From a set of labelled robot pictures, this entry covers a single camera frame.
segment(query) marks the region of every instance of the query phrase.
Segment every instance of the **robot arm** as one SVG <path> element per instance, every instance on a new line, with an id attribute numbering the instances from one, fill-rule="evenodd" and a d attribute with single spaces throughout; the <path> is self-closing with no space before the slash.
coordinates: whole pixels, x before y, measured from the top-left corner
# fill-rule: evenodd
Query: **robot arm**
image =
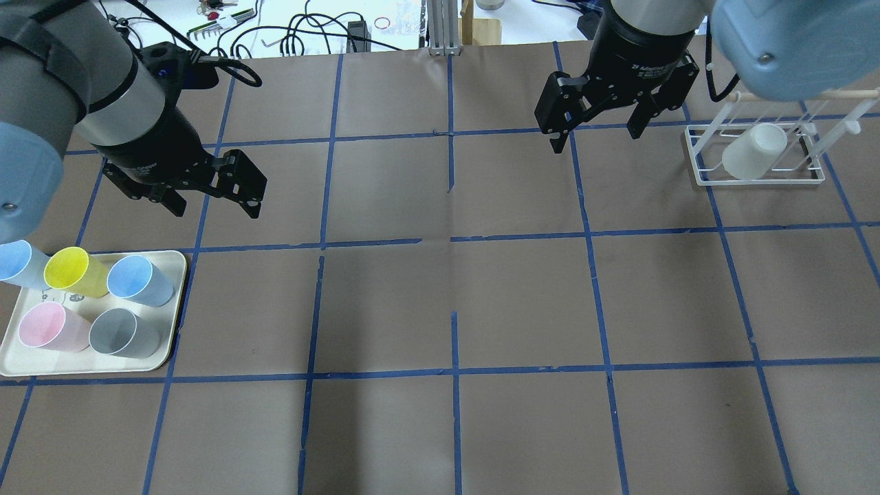
<path id="1" fill-rule="evenodd" d="M 559 153 L 568 133 L 605 110 L 635 105 L 633 139 L 680 107 L 699 73 L 687 45 L 711 14 L 718 48 L 765 100 L 807 100 L 880 65 L 880 0 L 604 0 L 586 71 L 556 71 L 535 117 Z"/>
<path id="2" fill-rule="evenodd" d="M 171 43 L 133 50 L 85 0 L 0 0 L 0 243 L 40 223 L 74 128 L 126 196 L 181 216 L 177 190 L 196 189 L 257 218 L 266 177 L 241 151 L 204 151 L 176 108 L 182 89 L 212 87 L 231 65 L 256 76 Z"/>

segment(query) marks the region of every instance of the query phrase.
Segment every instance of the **yellow cup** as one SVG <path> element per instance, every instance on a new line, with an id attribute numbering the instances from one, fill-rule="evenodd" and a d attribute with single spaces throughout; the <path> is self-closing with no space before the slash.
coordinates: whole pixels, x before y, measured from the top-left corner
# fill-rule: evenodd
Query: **yellow cup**
<path id="1" fill-rule="evenodd" d="M 107 294 L 107 272 L 103 263 L 81 247 L 66 247 L 46 263 L 43 277 L 53 289 L 73 292 L 89 298 Z"/>

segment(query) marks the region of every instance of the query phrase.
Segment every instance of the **white tray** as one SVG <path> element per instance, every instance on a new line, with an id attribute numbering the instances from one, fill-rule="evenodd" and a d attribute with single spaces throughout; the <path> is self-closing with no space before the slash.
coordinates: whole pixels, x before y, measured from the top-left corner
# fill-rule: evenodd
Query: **white tray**
<path id="1" fill-rule="evenodd" d="M 162 365 L 171 354 L 174 330 L 177 327 L 177 316 L 180 301 L 187 280 L 187 258 L 178 251 L 150 251 L 146 253 L 116 253 L 111 255 L 94 255 L 108 268 L 127 255 L 142 255 L 165 273 L 174 284 L 172 299 L 162 307 L 148 307 L 112 294 L 103 298 L 84 298 L 65 291 L 50 289 L 36 291 L 22 289 L 18 295 L 15 309 L 3 343 L 0 344 L 0 374 L 4 376 L 31 376 L 44 374 L 72 373 L 125 373 L 145 372 Z M 25 347 L 18 340 L 18 324 L 29 309 L 43 300 L 60 302 L 76 311 L 88 321 L 94 321 L 99 314 L 107 309 L 124 307 L 141 316 L 156 326 L 162 334 L 159 348 L 148 358 L 119 358 L 97 353 L 91 347 L 80 352 L 61 352 L 46 349 Z"/>

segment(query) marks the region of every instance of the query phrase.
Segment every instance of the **blue tape grid line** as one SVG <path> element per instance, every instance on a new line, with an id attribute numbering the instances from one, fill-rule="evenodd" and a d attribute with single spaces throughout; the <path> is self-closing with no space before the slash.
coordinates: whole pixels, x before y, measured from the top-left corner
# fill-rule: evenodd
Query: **blue tape grid line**
<path id="1" fill-rule="evenodd" d="M 330 185 L 333 177 L 333 156 L 334 147 L 336 144 L 336 121 L 339 116 L 339 94 L 342 85 L 343 57 L 344 55 L 339 55 L 339 59 L 336 61 L 336 81 L 334 83 L 333 113 L 330 119 L 330 141 L 327 150 L 327 168 L 324 179 L 324 204 L 321 210 L 320 249 L 322 251 L 327 249 L 328 247 L 328 243 L 326 241 L 327 214 L 330 208 Z M 309 342 L 309 378 L 305 383 L 305 395 L 303 399 L 303 423 L 300 436 L 299 465 L 297 474 L 297 493 L 299 495 L 303 494 L 303 489 L 305 487 L 305 463 L 307 460 L 306 444 L 309 439 L 309 423 L 312 417 L 312 389 L 314 386 L 315 356 L 318 351 L 318 326 L 321 310 L 321 290 L 324 284 L 324 260 L 325 257 L 323 255 L 318 259 L 318 281 L 315 283 L 315 303 L 314 308 L 312 309 L 312 337 Z"/>
<path id="2" fill-rule="evenodd" d="M 455 495 L 464 490 L 461 477 L 461 387 L 458 369 L 458 312 L 453 311 L 452 330 L 452 436 L 455 452 Z"/>
<path id="3" fill-rule="evenodd" d="M 849 358 L 790 358 L 761 359 L 764 367 L 788 366 L 852 366 L 880 365 L 880 356 Z M 612 365 L 615 372 L 702 370 L 754 367 L 753 359 L 740 361 L 685 361 L 674 363 L 618 363 Z M 229 383 L 247 381 L 300 381 L 300 380 L 376 380 L 385 378 L 412 378 L 417 376 L 453 376 L 454 374 L 535 374 L 535 373 L 604 373 L 605 365 L 565 366 L 486 366 L 469 368 L 424 368 L 377 372 L 324 372 L 324 373 L 267 373 L 204 376 L 174 376 L 172 383 Z M 113 378 L 37 378 L 35 387 L 75 387 L 79 385 L 140 385 L 165 383 L 163 377 L 113 377 Z M 27 387 L 30 380 L 3 380 L 0 387 Z"/>
<path id="4" fill-rule="evenodd" d="M 95 199 L 98 198 L 98 189 L 101 187 L 101 178 L 104 177 L 104 165 L 107 159 L 101 159 L 101 166 L 98 168 L 98 177 L 95 178 L 95 187 L 92 188 L 92 197 L 89 198 L 89 205 L 85 207 L 85 215 L 83 216 L 83 224 L 79 226 L 79 234 L 77 235 L 76 246 L 82 246 L 83 237 L 85 237 L 85 227 L 89 225 L 89 217 L 92 216 L 92 208 L 95 206 Z"/>
<path id="5" fill-rule="evenodd" d="M 817 121 L 825 121 L 825 120 L 835 120 L 841 119 L 844 115 L 817 115 L 814 120 Z M 784 117 L 789 120 L 796 120 L 797 117 Z M 874 114 L 865 114 L 862 116 L 862 119 L 871 119 L 871 118 L 880 118 L 880 113 Z M 774 118 L 764 119 L 768 122 L 772 122 L 775 120 Z M 734 122 L 752 122 L 753 119 L 736 119 Z M 708 125 L 712 121 L 709 120 L 694 120 L 694 121 L 668 121 L 668 122 L 649 122 L 648 127 L 670 127 L 670 126 L 685 126 L 688 124 L 702 124 Z M 625 123 L 608 123 L 608 124 L 581 124 L 577 126 L 577 130 L 590 130 L 590 129 L 625 129 L 627 125 Z M 372 141 L 372 140 L 382 140 L 382 139 L 418 139 L 424 137 L 438 137 L 438 136 L 486 136 L 491 134 L 524 134 L 524 133 L 540 133 L 540 129 L 537 127 L 528 127 L 528 128 L 512 128 L 512 129 L 469 129 L 469 130 L 457 130 L 457 131 L 448 131 L 448 132 L 416 132 L 416 133 L 407 133 L 407 134 L 378 134 L 378 135 L 365 135 L 365 136 L 339 136 L 336 137 L 335 140 L 337 142 L 349 142 L 349 141 Z M 269 140 L 260 140 L 260 141 L 230 141 L 224 142 L 224 146 L 237 146 L 237 147 L 248 147 L 248 146 L 272 146 L 277 144 L 306 144 L 306 143 L 329 143 L 329 137 L 305 137 L 299 139 L 269 139 Z M 213 148 L 216 146 L 214 143 L 206 143 L 204 145 L 207 148 Z M 65 155 L 96 155 L 98 154 L 95 150 L 74 150 L 74 151 L 66 151 Z"/>
<path id="6" fill-rule="evenodd" d="M 556 56 L 556 62 L 559 67 L 561 67 L 561 59 L 559 55 L 558 45 L 554 43 L 554 52 Z M 305 139 L 283 139 L 283 140 L 270 140 L 270 141 L 246 141 L 246 142 L 223 142 L 223 133 L 226 125 L 226 121 L 229 114 L 229 106 L 231 102 L 231 96 L 233 91 L 233 85 L 235 83 L 234 80 L 230 83 L 229 92 L 227 94 L 227 100 L 224 108 L 224 116 L 223 121 L 221 123 L 220 135 L 215 144 L 205 144 L 207 148 L 214 148 L 214 153 L 217 155 L 219 153 L 219 149 L 222 145 L 226 146 L 260 146 L 260 145 L 273 145 L 273 144 L 305 144 L 305 143 L 329 143 L 328 150 L 328 160 L 327 160 L 327 171 L 326 171 L 326 183 L 325 183 L 325 194 L 324 194 L 324 208 L 322 212 L 322 226 L 321 226 L 321 242 L 320 243 L 305 243 L 299 245 L 267 245 L 267 246 L 234 246 L 234 247 L 201 247 L 202 234 L 204 230 L 205 218 L 207 216 L 207 210 L 209 207 L 209 199 L 205 197 L 202 204 L 202 215 L 200 218 L 199 231 L 196 237 L 196 243 L 194 248 L 182 248 L 179 251 L 192 253 L 193 263 L 190 267 L 189 271 L 189 280 L 190 283 L 187 286 L 187 295 L 184 298 L 183 307 L 181 309 L 181 320 L 180 326 L 183 325 L 183 319 L 186 315 L 187 303 L 189 301 L 189 292 L 192 288 L 192 280 L 195 272 L 195 265 L 198 260 L 198 254 L 200 252 L 229 252 L 229 251 L 248 251 L 248 250 L 271 250 L 271 249 L 298 249 L 298 248 L 344 248 L 344 247 L 355 247 L 355 246 L 385 246 L 385 245 L 398 245 L 398 244 L 415 244 L 421 242 L 421 239 L 404 239 L 404 240 L 368 240 L 368 241 L 347 241 L 347 242 L 326 242 L 326 214 L 328 209 L 329 202 L 329 188 L 330 188 L 330 179 L 332 175 L 332 161 L 333 161 L 333 149 L 334 143 L 337 141 L 342 142 L 352 142 L 352 141 L 362 141 L 362 140 L 383 140 L 383 139 L 409 139 L 409 138 L 425 138 L 425 137 L 438 137 L 438 136 L 447 136 L 450 144 L 450 189 L 454 186 L 454 146 L 453 146 L 453 138 L 456 135 L 462 136 L 478 136 L 478 135 L 493 135 L 493 134 L 518 134 L 518 133 L 537 133 L 540 132 L 538 128 L 521 128 L 521 129 L 483 129 L 483 130 L 462 130 L 455 131 L 454 130 L 454 118 L 453 118 L 453 90 L 452 90 L 452 61 L 451 58 L 448 61 L 448 104 L 449 104 L 449 129 L 448 132 L 431 132 L 431 133 L 414 133 L 414 134 L 394 134 L 394 135 L 377 135 L 377 136 L 355 136 L 355 137 L 337 137 L 335 135 L 335 127 L 336 127 L 336 117 L 338 110 L 338 102 L 339 102 L 339 93 L 340 93 L 340 82 L 341 82 L 341 67 L 342 67 L 342 57 L 340 56 L 337 66 L 337 78 L 336 78 L 336 86 L 334 88 L 334 115 L 331 123 L 331 135 L 330 137 L 324 138 L 305 138 Z M 680 126 L 687 124 L 695 124 L 695 123 L 703 123 L 708 124 L 709 121 L 692 121 L 691 116 L 688 112 L 686 106 L 683 107 L 685 112 L 685 121 L 674 121 L 674 122 L 652 122 L 650 124 L 651 127 L 663 127 L 663 126 Z M 843 115 L 820 115 L 817 116 L 817 120 L 830 120 L 830 119 L 839 119 Z M 880 117 L 880 113 L 874 114 L 865 114 L 863 118 L 877 118 Z M 578 127 L 578 129 L 622 129 L 625 128 L 626 124 L 583 124 Z M 648 371 L 648 370 L 670 370 L 670 369 L 706 369 L 706 368 L 727 368 L 727 367 L 756 367 L 759 370 L 759 378 L 762 384 L 762 391 L 765 393 L 765 398 L 768 401 L 768 413 L 771 416 L 771 422 L 774 427 L 774 437 L 777 439 L 777 447 L 781 450 L 781 457 L 783 459 L 783 467 L 786 470 L 786 477 L 789 484 L 789 489 L 794 490 L 793 480 L 791 479 L 790 469 L 788 469 L 788 460 L 785 457 L 784 446 L 781 444 L 781 436 L 778 433 L 778 426 L 775 422 L 775 415 L 772 410 L 772 404 L 769 402 L 769 391 L 766 388 L 766 380 L 763 376 L 763 366 L 824 366 L 824 365 L 855 365 L 855 364 L 880 364 L 880 357 L 863 357 L 863 358 L 798 358 L 798 359 L 771 359 L 771 360 L 762 360 L 757 355 L 757 346 L 754 347 L 754 359 L 753 361 L 721 361 L 721 362 L 706 362 L 706 363 L 640 363 L 640 364 L 619 364 L 614 365 L 611 364 L 610 354 L 607 349 L 607 338 L 605 334 L 605 326 L 604 326 L 604 316 L 601 313 L 601 298 L 598 292 L 598 279 L 596 278 L 595 273 L 595 261 L 592 255 L 592 237 L 600 237 L 600 236 L 621 236 L 621 235 L 654 235 L 654 234 L 676 234 L 676 233 L 719 233 L 722 236 L 723 245 L 725 246 L 725 254 L 729 257 L 729 268 L 734 270 L 732 272 L 732 276 L 736 277 L 735 267 L 733 267 L 732 257 L 730 256 L 729 246 L 727 246 L 725 232 L 755 232 L 755 231 L 774 231 L 774 230 L 798 230 L 798 229 L 824 229 L 824 228 L 854 228 L 858 234 L 859 241 L 862 244 L 862 248 L 865 251 L 865 255 L 868 259 L 868 263 L 874 276 L 880 284 L 880 273 L 878 273 L 876 263 L 874 261 L 873 255 L 870 252 L 870 249 L 867 245 L 867 242 L 862 234 L 861 227 L 876 227 L 880 226 L 880 221 L 876 222 L 858 222 L 855 214 L 847 200 L 847 197 L 843 191 L 843 188 L 840 184 L 840 181 L 837 177 L 837 174 L 833 170 L 833 165 L 831 164 L 831 160 L 825 156 L 825 160 L 828 164 L 829 173 L 832 176 L 832 180 L 835 184 L 835 187 L 838 189 L 841 200 L 843 201 L 847 214 L 851 219 L 851 223 L 848 224 L 804 224 L 804 225 L 749 225 L 749 226 L 729 226 L 725 227 L 721 224 L 720 214 L 717 213 L 717 205 L 714 201 L 714 194 L 711 192 L 711 189 L 708 188 L 708 194 L 710 195 L 710 202 L 713 204 L 713 211 L 716 214 L 716 223 L 717 227 L 695 227 L 695 228 L 685 228 L 685 229 L 644 229 L 644 230 L 622 230 L 622 231 L 603 231 L 603 232 L 590 232 L 589 230 L 589 221 L 586 217 L 586 210 L 583 205 L 583 186 L 580 182 L 580 168 L 577 163 L 577 155 L 576 155 L 576 143 L 574 142 L 574 137 L 572 137 L 572 152 L 573 152 L 573 160 L 575 161 L 576 167 L 576 178 L 578 185 L 578 195 L 580 198 L 581 208 L 582 208 L 582 218 L 584 221 L 585 229 L 583 233 L 537 233 L 537 234 L 514 234 L 514 235 L 489 235 L 489 236 L 466 236 L 466 237 L 452 237 L 452 242 L 470 242 L 470 241 L 484 241 L 484 240 L 528 240 L 528 239 L 562 239 L 562 238 L 585 238 L 587 240 L 588 245 L 588 256 L 590 257 L 590 275 L 594 285 L 594 297 L 597 298 L 597 307 L 598 314 L 600 319 L 600 334 L 603 340 L 603 359 L 605 363 L 603 365 L 585 365 L 585 366 L 513 366 L 513 367 L 484 367 L 484 368 L 458 368 L 457 357 L 458 357 L 458 330 L 457 330 L 457 315 L 453 316 L 453 339 L 454 339 L 454 348 L 453 348 L 453 357 L 454 363 L 453 368 L 449 369 L 425 369 L 425 370 L 400 370 L 400 371 L 388 371 L 388 372 L 369 372 L 369 373 L 315 373 L 313 369 L 310 368 L 309 373 L 283 373 L 283 374 L 262 374 L 262 375 L 232 375 L 232 376 L 184 376 L 184 377 L 174 377 L 173 369 L 174 364 L 177 358 L 177 348 L 179 345 L 179 340 L 174 344 L 174 353 L 172 355 L 171 360 L 169 361 L 169 369 L 166 373 L 165 378 L 107 378 L 107 379 L 43 379 L 39 380 L 35 377 L 31 377 L 29 380 L 2 380 L 0 381 L 0 386 L 27 386 L 27 391 L 25 395 L 25 399 L 22 403 L 21 410 L 19 412 L 18 421 L 16 423 L 15 430 L 13 431 L 12 438 L 9 446 L 7 447 L 6 456 L 4 457 L 4 464 L 2 469 L 0 469 L 0 484 L 3 482 L 3 478 L 5 476 L 5 472 L 8 468 L 9 461 L 11 459 L 12 451 L 14 449 L 16 438 L 18 437 L 18 432 L 20 430 L 20 426 L 24 421 L 24 416 L 26 414 L 27 404 L 29 403 L 31 393 L 33 392 L 33 388 L 36 386 L 64 386 L 64 385 L 109 385 L 109 384 L 140 384 L 140 383 L 164 383 L 165 387 L 163 390 L 162 401 L 160 403 L 160 410 L 157 419 L 157 429 L 154 433 L 153 445 L 150 451 L 150 460 L 148 464 L 148 472 L 144 480 L 144 493 L 149 491 L 150 487 L 150 479 L 152 467 L 155 462 L 156 451 L 158 450 L 158 439 L 159 434 L 161 433 L 161 425 L 164 418 L 165 406 L 167 404 L 168 391 L 172 383 L 215 383 L 215 382 L 232 382 L 232 381 L 264 381 L 264 380 L 307 380 L 308 382 L 312 382 L 313 380 L 360 380 L 360 379 L 379 379 L 379 378 L 396 378 L 396 377 L 411 377 L 411 376 L 432 376 L 432 375 L 452 375 L 455 380 L 455 388 L 454 388 L 454 400 L 455 402 L 455 414 L 456 414 L 456 456 L 457 456 L 457 466 L 456 466 L 456 486 L 457 493 L 460 493 L 461 490 L 461 480 L 460 480 L 460 418 L 458 417 L 458 377 L 462 374 L 505 374 L 505 373 L 592 373 L 592 372 L 605 372 L 609 375 L 608 380 L 608 388 L 609 388 L 609 398 L 612 407 L 612 423 L 615 430 L 615 444 L 618 449 L 618 458 L 619 458 L 619 469 L 621 471 L 621 482 L 624 486 L 624 492 L 628 492 L 628 486 L 626 483 L 626 471 L 625 465 L 623 465 L 623 455 L 622 455 L 622 445 L 620 441 L 620 427 L 617 422 L 616 417 L 616 400 L 613 398 L 613 383 L 611 380 L 611 371 Z M 95 150 L 82 150 L 82 151 L 67 151 L 67 155 L 92 155 L 98 154 Z M 97 193 L 99 190 L 99 185 L 101 182 L 102 173 L 99 172 L 99 175 L 95 181 L 95 186 L 92 190 L 92 196 L 90 198 L 90 202 L 86 209 L 83 223 L 80 227 L 79 235 L 77 236 L 77 245 L 79 245 L 84 237 L 85 228 L 88 224 L 88 219 L 91 216 L 92 208 L 94 206 L 94 202 L 97 197 Z M 323 263 L 324 257 L 320 257 L 319 261 L 319 284 L 320 278 L 322 277 L 323 271 Z M 738 285 L 738 279 L 735 279 L 735 286 L 737 287 L 737 298 L 741 300 L 742 294 L 741 289 Z M 744 312 L 744 303 L 741 305 L 741 310 Z M 751 334 L 751 325 L 747 322 L 747 333 Z M 313 365 L 313 355 L 310 356 L 310 363 Z M 311 394 L 307 392 L 307 400 L 311 399 Z M 307 424 L 307 418 L 304 414 L 304 435 L 306 434 L 305 426 Z M 300 476 L 304 475 L 304 470 L 302 469 L 304 466 L 304 458 L 301 460 L 303 463 L 300 466 Z"/>
<path id="7" fill-rule="evenodd" d="M 214 146 L 214 156 L 218 156 L 220 154 L 220 148 L 223 146 L 223 138 L 224 133 L 226 131 L 226 122 L 229 119 L 229 109 L 232 103 L 232 92 L 235 91 L 235 78 L 232 78 L 229 83 L 229 90 L 226 93 L 226 102 L 224 104 L 223 111 L 223 119 L 220 121 L 220 130 L 217 133 L 217 142 Z M 180 309 L 180 322 L 178 324 L 178 333 L 177 338 L 174 342 L 174 349 L 172 352 L 171 359 L 168 361 L 168 370 L 165 372 L 165 384 L 162 388 L 162 399 L 159 402 L 159 411 L 156 417 L 156 428 L 153 431 L 153 440 L 150 444 L 150 457 L 147 460 L 147 469 L 146 473 L 143 477 L 143 490 L 142 495 L 147 495 L 150 493 L 150 484 L 153 479 L 153 468 L 156 465 L 156 455 L 158 453 L 159 440 L 162 435 L 162 424 L 165 421 L 165 410 L 168 405 L 168 395 L 171 392 L 171 385 L 173 383 L 174 376 L 174 367 L 177 364 L 177 357 L 180 354 L 180 339 L 181 339 L 181 330 L 185 324 L 187 318 L 187 309 L 189 308 L 189 300 L 192 294 L 193 285 L 195 281 L 195 269 L 199 262 L 199 252 L 202 247 L 202 236 L 205 232 L 205 220 L 208 217 L 208 207 L 210 205 L 210 196 L 205 196 L 202 201 L 202 214 L 199 217 L 199 228 L 195 235 L 195 245 L 193 247 L 193 261 L 189 266 L 188 280 L 187 280 L 187 293 L 183 300 L 183 305 Z"/>
<path id="8" fill-rule="evenodd" d="M 299 439 L 299 472 L 297 493 L 305 487 L 306 444 L 309 439 L 309 423 L 312 417 L 312 390 L 315 380 L 315 356 L 318 353 L 318 325 L 321 314 L 321 291 L 324 286 L 324 256 L 318 258 L 318 281 L 315 283 L 315 303 L 312 309 L 312 337 L 309 341 L 309 365 L 305 375 L 305 398 L 303 400 L 303 423 Z"/>
<path id="9" fill-rule="evenodd" d="M 455 143 L 452 139 L 455 137 L 455 104 L 454 94 L 452 90 L 452 57 L 446 56 L 446 103 L 448 105 L 447 114 L 449 116 L 449 124 L 447 126 L 449 132 L 449 191 L 455 187 Z"/>
<path id="10" fill-rule="evenodd" d="M 18 433 L 21 432 L 21 425 L 25 422 L 25 414 L 27 413 L 27 406 L 31 403 L 31 394 L 33 393 L 33 385 L 35 382 L 35 376 L 32 376 L 31 379 L 27 381 L 25 398 L 21 401 L 21 408 L 18 410 L 18 419 L 15 420 L 15 428 L 12 429 L 12 437 L 9 440 L 9 445 L 6 447 L 3 466 L 0 466 L 0 487 L 3 486 L 3 480 L 6 478 L 6 470 L 9 468 L 9 463 L 12 460 L 12 451 L 15 450 L 15 442 L 18 440 Z"/>
<path id="11" fill-rule="evenodd" d="M 559 43 L 554 41 L 553 51 L 556 57 L 556 69 L 562 70 L 562 59 L 559 53 Z M 599 326 L 599 340 L 602 343 L 602 361 L 605 367 L 605 386 L 608 391 L 608 405 L 611 413 L 612 431 L 614 434 L 614 450 L 617 455 L 617 468 L 620 472 L 620 489 L 623 495 L 629 493 L 629 481 L 627 478 L 627 463 L 623 455 L 623 439 L 620 435 L 620 418 L 617 411 L 617 394 L 614 391 L 614 368 L 611 360 L 611 351 L 608 348 L 608 335 L 605 329 L 605 312 L 602 309 L 602 293 L 599 289 L 599 278 L 596 272 L 596 257 L 593 251 L 592 232 L 590 231 L 590 219 L 587 216 L 587 208 L 583 198 L 583 182 L 581 180 L 581 165 L 577 156 L 577 142 L 573 135 L 569 135 L 571 159 L 575 169 L 575 184 L 577 185 L 577 200 L 581 208 L 581 220 L 585 233 L 587 258 L 590 264 L 590 282 L 593 289 L 593 301 L 596 304 L 596 316 Z"/>
<path id="12" fill-rule="evenodd" d="M 682 108 L 685 109 L 686 118 L 689 118 L 690 113 L 687 110 L 687 104 L 683 105 Z M 721 212 L 718 209 L 718 202 L 715 200 L 715 192 L 711 186 L 706 187 L 706 194 L 708 195 L 709 203 L 712 205 L 712 215 L 715 217 L 715 224 L 718 229 L 718 235 L 721 238 L 722 248 L 724 250 L 724 257 L 727 260 L 727 267 L 728 271 L 730 272 L 730 279 L 733 282 L 734 293 L 737 295 L 737 303 L 739 305 L 740 315 L 743 319 L 745 334 L 748 338 L 749 347 L 752 350 L 752 360 L 754 362 L 753 364 L 755 370 L 758 372 L 758 382 L 761 388 L 761 394 L 764 397 L 764 404 L 767 410 L 767 417 L 770 420 L 770 427 L 773 431 L 774 441 L 776 443 L 776 450 L 780 457 L 782 473 L 785 476 L 785 481 L 786 485 L 788 486 L 789 493 L 791 493 L 792 495 L 798 495 L 799 492 L 797 490 L 797 487 L 795 486 L 795 479 L 791 472 L 791 466 L 788 463 L 788 454 L 785 450 L 785 443 L 782 440 L 779 423 L 776 419 L 776 411 L 773 406 L 773 398 L 770 396 L 770 388 L 767 385 L 766 375 L 764 373 L 764 365 L 761 362 L 758 345 L 755 343 L 755 335 L 752 332 L 752 320 L 750 319 L 748 309 L 745 306 L 743 288 L 739 283 L 739 275 L 737 274 L 737 267 L 733 260 L 733 254 L 730 251 L 730 244 L 727 240 L 726 228 L 724 227 L 724 223 L 721 218 Z"/>
<path id="13" fill-rule="evenodd" d="M 330 118 L 330 139 L 327 148 L 327 169 L 324 175 L 324 202 L 321 206 L 321 250 L 326 248 L 327 244 L 327 213 L 330 211 L 330 182 L 333 178 L 333 155 L 336 147 L 336 119 L 339 115 L 339 92 L 342 84 L 342 60 L 343 55 L 339 55 L 336 62 L 336 82 L 333 92 L 333 114 Z"/>

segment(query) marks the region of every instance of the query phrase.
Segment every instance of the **plastic cup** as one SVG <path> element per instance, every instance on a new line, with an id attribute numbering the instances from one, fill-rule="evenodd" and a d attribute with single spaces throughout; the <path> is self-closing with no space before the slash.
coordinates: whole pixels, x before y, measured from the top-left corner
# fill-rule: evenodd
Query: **plastic cup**
<path id="1" fill-rule="evenodd" d="M 100 298 L 107 294 L 108 271 L 81 247 L 66 247 L 49 258 L 43 276 L 53 289 Z"/>
<path id="2" fill-rule="evenodd" d="M 721 162 L 728 174 L 741 181 L 752 181 L 770 170 L 787 144 L 785 130 L 774 123 L 762 122 L 724 148 Z"/>
<path id="3" fill-rule="evenodd" d="M 108 309 L 89 331 L 89 344 L 101 354 L 148 358 L 159 347 L 159 332 L 128 309 Z"/>
<path id="4" fill-rule="evenodd" d="M 160 307 L 174 295 L 174 285 L 150 260 L 140 255 L 116 262 L 107 275 L 107 288 L 117 298 Z"/>
<path id="5" fill-rule="evenodd" d="M 0 245 L 0 282 L 46 291 L 43 270 L 49 257 L 26 240 Z"/>
<path id="6" fill-rule="evenodd" d="M 54 301 L 41 302 L 25 313 L 18 340 L 26 347 L 77 352 L 89 346 L 88 320 Z"/>

